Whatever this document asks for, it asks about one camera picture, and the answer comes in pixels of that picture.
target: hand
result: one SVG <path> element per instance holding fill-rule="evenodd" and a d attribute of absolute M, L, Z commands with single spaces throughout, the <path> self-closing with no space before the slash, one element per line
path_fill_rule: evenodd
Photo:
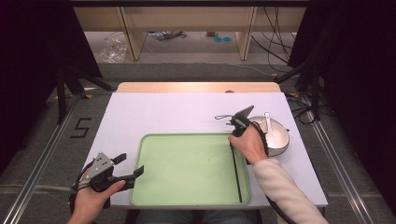
<path fill-rule="evenodd" d="M 125 181 L 121 180 L 103 192 L 96 192 L 91 187 L 80 189 L 77 194 L 73 215 L 70 217 L 68 223 L 91 224 L 99 216 L 106 200 L 118 192 L 124 185 Z"/>
<path fill-rule="evenodd" d="M 264 152 L 264 144 L 260 138 L 259 132 L 249 125 L 240 137 L 230 135 L 228 137 L 231 144 L 245 156 L 245 158 L 253 164 L 268 159 Z"/>

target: beige sleeve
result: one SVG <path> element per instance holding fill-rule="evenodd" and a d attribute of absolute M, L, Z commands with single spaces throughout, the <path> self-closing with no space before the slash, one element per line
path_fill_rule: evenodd
<path fill-rule="evenodd" d="M 258 161 L 253 165 L 262 191 L 294 222 L 328 223 L 315 205 L 306 198 L 291 176 L 276 159 Z"/>

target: tripod leg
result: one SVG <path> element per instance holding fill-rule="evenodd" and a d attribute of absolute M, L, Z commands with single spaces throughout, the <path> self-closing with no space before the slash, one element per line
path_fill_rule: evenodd
<path fill-rule="evenodd" d="M 95 85 L 97 85 L 97 86 L 99 86 L 99 87 L 102 87 L 102 88 L 105 89 L 106 91 L 115 91 L 115 90 L 116 90 L 116 89 L 114 89 L 112 86 L 106 84 L 105 82 L 103 82 L 103 81 L 101 81 L 101 80 L 99 80 L 99 79 L 97 79 L 97 78 L 95 78 L 95 77 L 91 77 L 91 76 L 89 76 L 89 75 L 83 73 L 82 71 L 80 71 L 79 69 L 77 69 L 77 68 L 75 68 L 75 67 L 68 66 L 67 68 L 68 68 L 70 71 L 72 71 L 73 73 L 78 74 L 79 76 L 81 76 L 81 77 L 87 79 L 87 80 L 90 81 L 91 83 L 93 83 L 93 84 L 95 84 Z"/>
<path fill-rule="evenodd" d="M 62 69 L 59 71 L 56 90 L 58 92 L 58 107 L 59 107 L 58 124 L 60 124 L 64 119 L 64 116 L 66 116 L 66 97 L 64 95 L 64 71 Z"/>
<path fill-rule="evenodd" d="M 319 73 L 318 69 L 314 67 L 314 74 L 312 76 L 312 102 L 311 108 L 314 114 L 314 120 L 320 120 L 319 117 Z"/>
<path fill-rule="evenodd" d="M 301 63 L 297 67 L 293 68 L 291 71 L 289 71 L 287 74 L 283 75 L 282 77 L 279 77 L 275 80 L 277 84 L 280 84 L 286 80 L 288 80 L 291 77 L 294 77 L 295 75 L 301 73 L 301 71 L 304 69 L 305 63 Z"/>

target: blue object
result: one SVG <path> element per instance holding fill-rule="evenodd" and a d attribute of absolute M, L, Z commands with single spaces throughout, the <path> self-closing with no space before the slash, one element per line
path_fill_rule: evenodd
<path fill-rule="evenodd" d="M 216 36 L 215 38 L 213 38 L 213 40 L 214 40 L 215 42 L 221 42 L 221 41 L 222 41 L 222 38 Z"/>
<path fill-rule="evenodd" d="M 231 38 L 229 37 L 229 36 L 225 36 L 224 38 L 223 38 L 223 40 L 225 41 L 225 42 L 231 42 Z"/>

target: tabletop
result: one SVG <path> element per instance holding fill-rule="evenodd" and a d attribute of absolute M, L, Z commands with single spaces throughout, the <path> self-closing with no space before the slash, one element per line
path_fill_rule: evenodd
<path fill-rule="evenodd" d="M 234 114 L 255 105 L 250 116 L 270 112 L 272 118 L 289 130 L 288 149 L 277 156 L 299 188 L 318 207 L 327 200 L 306 153 L 289 105 L 282 92 L 114 92 L 107 106 L 92 149 L 90 162 L 99 152 L 114 158 L 127 153 L 127 160 L 115 167 L 114 175 L 130 175 L 135 169 L 141 139 L 149 133 L 230 133 L 233 127 L 227 120 L 215 116 Z M 175 209 L 256 209 L 270 206 L 256 183 L 251 166 L 247 166 L 251 197 L 239 205 L 172 206 Z M 112 196 L 112 206 L 139 208 L 131 204 L 129 190 Z"/>

